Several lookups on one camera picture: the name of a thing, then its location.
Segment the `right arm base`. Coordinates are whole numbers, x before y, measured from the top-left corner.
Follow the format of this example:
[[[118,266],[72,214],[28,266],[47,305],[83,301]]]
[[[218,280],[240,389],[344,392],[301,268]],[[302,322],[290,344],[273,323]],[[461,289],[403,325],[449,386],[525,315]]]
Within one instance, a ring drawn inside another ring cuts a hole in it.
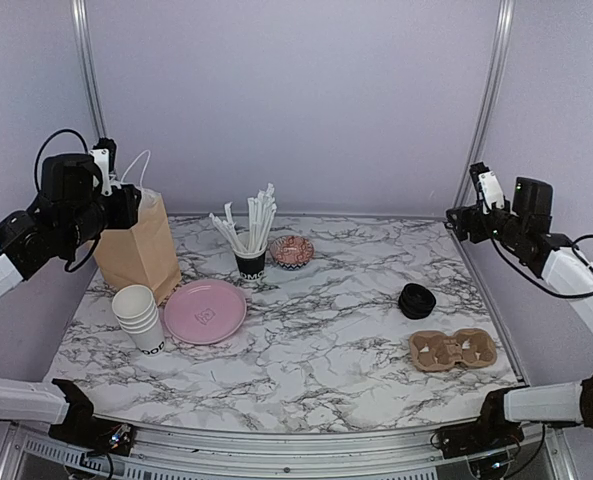
[[[439,428],[430,444],[445,459],[519,444],[524,440],[521,424],[507,420],[504,414],[504,397],[510,391],[503,388],[488,393],[475,420]]]

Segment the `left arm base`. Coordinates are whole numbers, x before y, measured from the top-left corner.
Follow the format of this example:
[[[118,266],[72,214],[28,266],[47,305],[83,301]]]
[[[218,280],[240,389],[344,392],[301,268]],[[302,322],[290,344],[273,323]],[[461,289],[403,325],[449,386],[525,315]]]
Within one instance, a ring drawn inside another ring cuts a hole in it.
[[[96,417],[93,403],[72,381],[53,379],[52,383],[64,394],[68,409],[61,423],[50,426],[51,438],[100,455],[113,453],[127,457],[130,454],[131,424]]]

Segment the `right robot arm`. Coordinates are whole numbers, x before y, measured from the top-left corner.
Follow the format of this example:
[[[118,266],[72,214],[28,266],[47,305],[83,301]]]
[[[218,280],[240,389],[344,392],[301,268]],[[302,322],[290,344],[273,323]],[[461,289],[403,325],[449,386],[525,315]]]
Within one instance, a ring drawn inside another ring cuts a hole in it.
[[[507,199],[485,164],[471,167],[476,201],[446,213],[446,227],[458,241],[491,242],[497,255],[519,276],[552,298],[567,301],[593,335],[593,263],[580,238],[551,232],[553,188],[519,177]],[[491,448],[512,425],[523,422],[593,429],[593,374],[584,380],[539,387],[497,390],[483,402],[471,438]]]

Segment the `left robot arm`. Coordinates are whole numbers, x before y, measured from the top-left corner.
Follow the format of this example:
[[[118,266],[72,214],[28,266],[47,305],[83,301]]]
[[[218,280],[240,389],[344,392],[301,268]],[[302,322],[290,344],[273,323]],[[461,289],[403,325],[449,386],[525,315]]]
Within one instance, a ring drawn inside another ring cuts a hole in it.
[[[141,192],[117,180],[115,157],[109,138],[80,153],[37,156],[36,197],[0,222],[0,298],[54,258],[76,272],[85,264],[76,258],[82,245],[97,246],[104,231],[136,225]],[[97,417],[87,395],[64,379],[0,378],[0,420],[43,422],[51,437],[101,453],[126,453],[131,440],[130,424]]]

